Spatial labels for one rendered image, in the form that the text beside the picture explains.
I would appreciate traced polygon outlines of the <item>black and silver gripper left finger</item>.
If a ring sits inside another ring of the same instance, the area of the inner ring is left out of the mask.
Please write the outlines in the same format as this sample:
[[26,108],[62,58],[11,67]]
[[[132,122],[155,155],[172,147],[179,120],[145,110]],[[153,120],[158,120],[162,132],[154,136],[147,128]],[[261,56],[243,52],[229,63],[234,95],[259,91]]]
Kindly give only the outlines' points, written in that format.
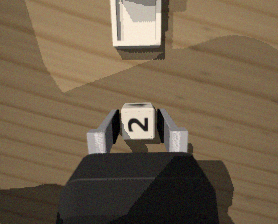
[[119,110],[111,110],[98,129],[87,133],[88,153],[110,153],[120,132]]

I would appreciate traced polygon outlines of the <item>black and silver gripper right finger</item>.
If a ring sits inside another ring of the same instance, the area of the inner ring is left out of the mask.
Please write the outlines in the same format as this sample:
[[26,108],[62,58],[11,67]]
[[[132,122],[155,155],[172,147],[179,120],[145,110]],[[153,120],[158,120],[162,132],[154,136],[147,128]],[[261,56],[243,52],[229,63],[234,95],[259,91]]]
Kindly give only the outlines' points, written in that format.
[[188,131],[185,127],[177,127],[165,109],[157,109],[157,130],[167,152],[187,153]]

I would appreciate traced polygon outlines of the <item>white tray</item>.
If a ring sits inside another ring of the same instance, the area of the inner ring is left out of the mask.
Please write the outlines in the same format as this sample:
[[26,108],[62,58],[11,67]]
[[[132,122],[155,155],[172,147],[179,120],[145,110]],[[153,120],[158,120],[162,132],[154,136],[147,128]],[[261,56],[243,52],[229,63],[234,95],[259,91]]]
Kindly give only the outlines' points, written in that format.
[[161,0],[110,0],[116,49],[159,48]]

